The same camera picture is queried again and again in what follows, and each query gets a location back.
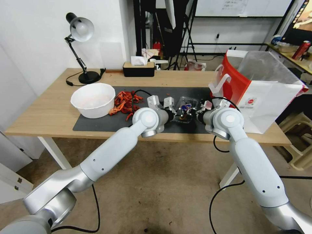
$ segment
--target electrical outlet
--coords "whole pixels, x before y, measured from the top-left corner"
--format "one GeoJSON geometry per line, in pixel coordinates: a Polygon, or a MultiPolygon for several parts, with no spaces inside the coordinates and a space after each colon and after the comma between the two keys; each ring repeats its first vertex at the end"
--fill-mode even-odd
{"type": "Polygon", "coordinates": [[[215,41],[217,41],[220,37],[220,33],[218,33],[216,36],[215,36],[215,41]]]}

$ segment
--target logo on bag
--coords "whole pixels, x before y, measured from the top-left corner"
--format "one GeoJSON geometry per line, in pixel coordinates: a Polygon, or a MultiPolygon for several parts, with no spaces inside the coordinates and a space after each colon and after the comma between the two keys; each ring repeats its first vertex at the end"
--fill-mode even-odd
{"type": "Polygon", "coordinates": [[[245,102],[246,108],[253,108],[253,105],[256,100],[257,99],[254,97],[247,99],[247,101],[245,102]]]}

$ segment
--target tissue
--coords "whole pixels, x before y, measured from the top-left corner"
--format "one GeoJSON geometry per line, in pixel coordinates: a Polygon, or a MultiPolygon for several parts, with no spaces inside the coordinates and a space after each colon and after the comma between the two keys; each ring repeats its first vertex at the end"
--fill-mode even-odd
{"type": "Polygon", "coordinates": [[[147,58],[140,57],[140,56],[131,56],[131,65],[146,65],[147,64],[147,58]]]}

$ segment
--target monitor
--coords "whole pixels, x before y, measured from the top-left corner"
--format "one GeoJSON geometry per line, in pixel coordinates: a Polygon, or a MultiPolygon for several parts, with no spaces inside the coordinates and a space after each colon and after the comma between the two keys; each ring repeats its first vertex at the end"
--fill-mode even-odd
{"type": "Polygon", "coordinates": [[[298,13],[290,23],[282,42],[301,45],[303,41],[312,40],[312,1],[303,2],[298,13]]]}

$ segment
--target red can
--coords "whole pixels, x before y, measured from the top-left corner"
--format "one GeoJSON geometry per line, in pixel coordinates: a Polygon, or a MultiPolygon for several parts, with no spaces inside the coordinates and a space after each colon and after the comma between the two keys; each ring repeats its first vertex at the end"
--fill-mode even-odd
{"type": "Polygon", "coordinates": [[[298,60],[301,58],[301,56],[303,55],[304,52],[306,52],[308,50],[308,48],[310,47],[311,42],[310,41],[304,41],[301,46],[299,46],[299,48],[297,49],[297,51],[293,54],[292,58],[294,60],[298,60]]]}

